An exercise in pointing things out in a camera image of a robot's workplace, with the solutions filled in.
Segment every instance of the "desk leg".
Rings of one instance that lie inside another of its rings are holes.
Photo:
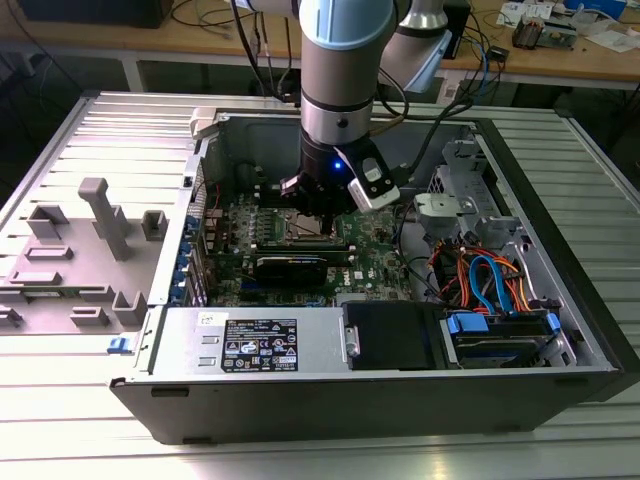
[[[460,83],[467,75],[466,70],[445,70],[440,93],[438,94],[438,104],[449,105],[456,99],[456,94],[460,88]]]
[[[138,60],[134,57],[125,57],[121,61],[129,84],[129,90],[132,92],[146,92],[147,86]]]

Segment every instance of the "gray plastic bracket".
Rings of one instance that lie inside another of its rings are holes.
[[[19,327],[22,317],[13,308],[0,307],[0,327]]]
[[[56,225],[68,223],[69,220],[58,205],[38,205],[27,219],[27,224],[41,243],[59,241],[60,234]]]
[[[97,288],[92,290],[80,290],[78,294],[80,295],[80,298],[89,303],[111,302],[116,296],[111,285],[104,285],[100,290]]]
[[[62,277],[58,272],[15,272],[9,283],[20,285],[60,285]]]
[[[107,241],[113,258],[118,262],[124,262],[129,258],[131,251],[107,199],[108,188],[109,185],[104,178],[88,177],[80,184],[78,195],[93,210],[93,215],[96,217],[96,222],[105,237],[104,239]]]
[[[29,303],[29,298],[20,290],[2,290],[0,303]]]
[[[69,316],[77,327],[109,325],[109,317],[102,307],[73,307]]]
[[[113,207],[111,207],[111,210],[113,211],[113,216],[116,218],[116,223],[120,227],[120,231],[122,232],[122,235],[124,235],[124,237],[126,238],[131,229],[129,228],[130,227],[129,222],[124,216],[122,207],[120,205],[114,205]],[[96,233],[98,234],[98,238],[100,238],[101,240],[104,240],[105,238],[104,238],[104,235],[102,234],[102,228],[100,227],[100,224],[96,220],[94,220],[92,224],[93,224],[93,228],[95,228]]]
[[[148,242],[162,242],[169,222],[162,210],[147,210],[142,216],[141,225]]]
[[[136,294],[133,305],[129,305],[122,292],[118,292],[111,307],[120,323],[124,326],[139,326],[147,314],[147,301],[142,292]]]
[[[71,260],[73,250],[66,245],[58,247],[29,247],[24,256],[30,262],[45,260]]]

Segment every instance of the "floor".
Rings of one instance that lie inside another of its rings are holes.
[[[62,57],[57,60],[85,90],[127,90],[124,73],[116,61]],[[35,57],[32,63],[35,64],[33,77],[20,81],[18,74],[14,74],[0,84],[0,205],[28,171],[80,94],[49,59]],[[156,92],[246,95],[257,90],[246,67],[210,66],[207,69],[194,64],[145,62],[143,68],[149,89]],[[10,75],[11,72],[0,65],[0,78]],[[439,85],[440,80],[436,79],[427,93],[412,96],[410,100],[434,102]],[[487,97],[482,104],[568,109],[603,147],[621,129],[617,115],[624,97],[618,91],[503,84],[496,95]],[[631,119],[633,122],[629,123],[634,125],[609,152],[636,188],[640,186],[638,117],[640,115]]]

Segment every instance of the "blue clip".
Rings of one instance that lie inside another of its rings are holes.
[[[488,332],[489,325],[484,315],[473,312],[454,313],[447,319],[449,333],[455,335],[459,332]]]
[[[504,290],[504,282],[502,280],[502,272],[500,272],[500,267],[498,267],[498,264],[494,262],[493,259],[487,257],[486,255],[478,255],[473,259],[471,265],[469,266],[469,282],[471,283],[471,291],[476,296],[476,298],[480,300],[480,302],[482,302],[485,307],[487,307],[489,313],[491,315],[495,315],[496,309],[493,307],[491,302],[482,295],[480,289],[478,288],[476,268],[482,260],[489,264],[489,267],[491,267],[491,271],[493,272],[493,276],[496,279],[496,291],[498,292],[498,300],[500,300],[500,306],[502,307],[502,310],[504,310],[505,312],[513,312],[514,310],[513,306],[511,305],[511,299],[509,298],[509,295],[507,295],[507,292],[505,292]]]
[[[116,337],[112,338],[109,342],[109,347],[107,348],[108,354],[127,354],[131,353],[131,349],[129,348],[129,339],[126,337]]]
[[[189,242],[180,242],[180,253],[190,253],[191,244]]]
[[[180,270],[176,270],[175,272],[173,272],[173,281],[175,283],[182,282],[185,278],[187,278],[187,276],[184,274],[184,272],[181,272]]]
[[[198,225],[200,225],[200,221],[192,215],[187,215],[185,217],[184,223],[187,227],[191,228],[198,228]]]
[[[171,295],[172,297],[182,298],[183,294],[184,294],[184,287],[178,287],[174,285],[171,288],[169,288],[169,295]]]
[[[560,333],[562,330],[562,325],[560,325],[560,320],[558,320],[558,316],[555,313],[547,314],[547,321],[549,322],[549,326],[553,333]]]

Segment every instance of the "aluminum workbench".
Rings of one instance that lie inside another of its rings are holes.
[[[83,98],[0,212],[0,278],[55,200],[84,215],[87,173],[127,218],[171,207],[194,144],[194,108],[237,98],[102,93]],[[240,101],[258,102],[255,99]],[[284,108],[270,105],[272,108]],[[434,114],[438,107],[417,107]],[[581,127],[548,110],[478,108],[494,121],[609,310],[640,346],[640,197]],[[108,391],[131,357],[107,335],[0,337],[3,478],[161,473],[162,478],[604,478],[640,473],[640,387],[584,404],[532,433],[166,446]]]

